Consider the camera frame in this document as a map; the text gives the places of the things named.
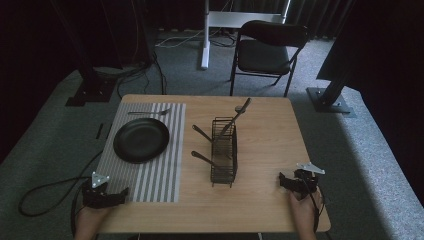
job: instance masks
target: black folding chair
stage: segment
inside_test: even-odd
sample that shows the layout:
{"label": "black folding chair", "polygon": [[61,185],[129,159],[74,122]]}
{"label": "black folding chair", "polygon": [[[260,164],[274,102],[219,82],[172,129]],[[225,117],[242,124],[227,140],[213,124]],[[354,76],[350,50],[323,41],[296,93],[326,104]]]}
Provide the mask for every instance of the black folding chair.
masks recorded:
{"label": "black folding chair", "polygon": [[[272,77],[277,80],[289,75],[284,97],[287,97],[297,55],[308,41],[308,30],[304,26],[271,23],[260,20],[245,23],[238,32],[233,67],[231,90],[233,96],[235,75]],[[296,49],[289,57],[287,47]]]}

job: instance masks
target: chair leg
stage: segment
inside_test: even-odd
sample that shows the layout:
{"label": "chair leg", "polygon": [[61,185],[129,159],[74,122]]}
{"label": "chair leg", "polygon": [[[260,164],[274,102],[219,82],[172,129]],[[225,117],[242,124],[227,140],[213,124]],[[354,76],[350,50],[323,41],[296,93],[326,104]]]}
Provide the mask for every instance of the chair leg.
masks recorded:
{"label": "chair leg", "polygon": [[234,91],[234,81],[236,78],[236,60],[234,60],[233,62],[233,67],[231,69],[231,76],[230,76],[230,81],[231,81],[231,88],[230,88],[230,96],[233,96],[233,91]]}
{"label": "chair leg", "polygon": [[272,86],[275,86],[275,85],[277,85],[277,83],[278,83],[278,81],[280,81],[280,79],[281,79],[281,77],[282,77],[283,75],[280,75],[278,78],[277,78],[277,80],[272,84]]}
{"label": "chair leg", "polygon": [[284,97],[287,97],[287,94],[289,93],[289,87],[290,87],[292,77],[293,77],[293,71],[290,71],[289,80],[287,81],[286,90],[284,91]]}

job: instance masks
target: gray carpet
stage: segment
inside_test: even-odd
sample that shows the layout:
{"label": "gray carpet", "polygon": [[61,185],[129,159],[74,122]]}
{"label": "gray carpet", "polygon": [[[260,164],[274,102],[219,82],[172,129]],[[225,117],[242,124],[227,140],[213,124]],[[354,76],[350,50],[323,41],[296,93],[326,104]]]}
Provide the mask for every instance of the gray carpet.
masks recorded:
{"label": "gray carpet", "polygon": [[[183,35],[191,33],[172,33]],[[167,38],[170,33],[160,37]],[[230,43],[226,39],[214,39]],[[167,94],[228,95],[233,48],[211,47],[209,69],[200,70],[198,41],[177,47],[157,47],[158,61],[166,76]],[[345,88],[342,96],[353,107],[356,118],[342,114],[317,113],[307,87],[325,88],[327,81],[316,75],[332,42],[313,40],[299,56],[289,91],[309,156],[326,170],[321,187],[328,201],[332,239],[424,239],[424,211],[415,197],[384,137],[376,126],[360,94]],[[99,69],[116,72],[112,69]],[[273,80],[238,77],[235,95],[281,97],[283,78]],[[75,189],[65,201],[41,217],[25,217],[18,202],[30,188],[77,176],[105,144],[107,132],[98,136],[100,124],[110,126],[120,98],[114,93],[109,103],[87,103],[65,107],[81,77],[74,72],[64,79],[46,102],[31,127],[0,165],[0,239],[72,239],[69,213]],[[158,70],[124,81],[121,95],[160,94]],[[84,175],[96,168],[95,160]],[[25,204],[28,211],[51,206],[70,183],[40,191]],[[103,234],[99,239],[127,239],[130,234]],[[296,239],[295,234],[263,233],[264,240]],[[323,233],[318,239],[327,239]]]}

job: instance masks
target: wooden table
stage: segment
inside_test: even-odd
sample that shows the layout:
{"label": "wooden table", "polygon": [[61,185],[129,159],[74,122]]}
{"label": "wooden table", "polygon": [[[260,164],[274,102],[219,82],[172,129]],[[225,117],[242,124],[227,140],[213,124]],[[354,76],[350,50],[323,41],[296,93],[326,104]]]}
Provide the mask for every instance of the wooden table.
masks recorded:
{"label": "wooden table", "polygon": [[[286,190],[278,173],[293,178],[296,163],[309,157],[287,98],[252,98],[237,121],[238,172],[230,188],[210,182],[210,165],[191,156],[210,157],[211,144],[192,129],[211,133],[215,117],[233,117],[246,97],[126,95],[122,102],[185,103],[186,117],[177,203],[129,202],[117,207],[101,233],[229,233],[295,231]],[[318,231],[330,229],[326,210]]]}

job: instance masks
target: wire basket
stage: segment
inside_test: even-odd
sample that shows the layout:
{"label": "wire basket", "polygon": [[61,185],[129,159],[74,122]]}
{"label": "wire basket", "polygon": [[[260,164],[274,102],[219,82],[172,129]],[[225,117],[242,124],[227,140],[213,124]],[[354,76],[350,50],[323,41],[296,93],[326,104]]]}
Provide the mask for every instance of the wire basket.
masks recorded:
{"label": "wire basket", "polygon": [[237,174],[237,129],[231,117],[216,117],[212,121],[212,162],[211,182],[232,186]]}

